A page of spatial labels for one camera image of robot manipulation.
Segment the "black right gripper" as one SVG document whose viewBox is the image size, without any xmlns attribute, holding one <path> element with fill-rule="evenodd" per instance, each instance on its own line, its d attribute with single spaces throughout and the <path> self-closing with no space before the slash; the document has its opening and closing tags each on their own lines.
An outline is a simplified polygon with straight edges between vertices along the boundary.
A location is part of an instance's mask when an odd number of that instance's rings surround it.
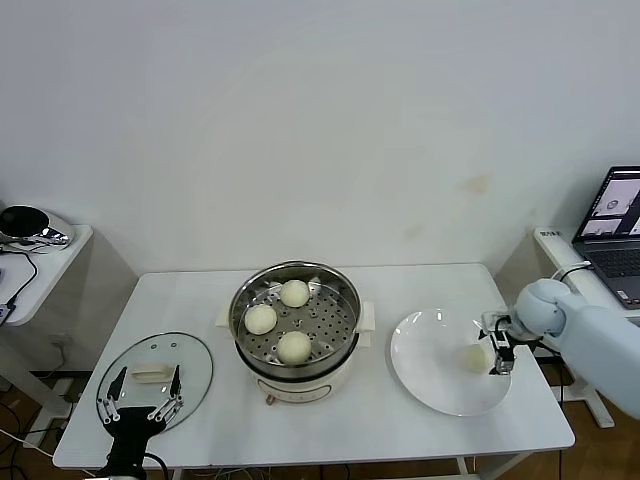
<svg viewBox="0 0 640 480">
<path fill-rule="evenodd" d="M 484 312 L 481 316 L 478 343 L 495 349 L 492 375 L 509 375 L 513 370 L 513 348 L 519 344 L 519 340 L 513 335 L 512 327 L 512 318 L 506 312 Z"/>
</svg>

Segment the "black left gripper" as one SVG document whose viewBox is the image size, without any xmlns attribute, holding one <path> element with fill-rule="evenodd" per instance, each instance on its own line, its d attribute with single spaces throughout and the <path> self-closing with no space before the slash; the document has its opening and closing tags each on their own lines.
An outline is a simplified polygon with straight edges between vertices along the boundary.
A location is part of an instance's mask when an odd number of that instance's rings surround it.
<svg viewBox="0 0 640 480">
<path fill-rule="evenodd" d="M 141 464 L 149 440 L 162 433 L 167 427 L 166 421 L 183 406 L 180 366 L 174 369 L 168 398 L 155 409 L 150 406 L 117 409 L 126 373 L 124 366 L 109 383 L 106 393 L 97 396 L 96 406 L 106 431 L 113 438 L 108 462 Z"/>
</svg>

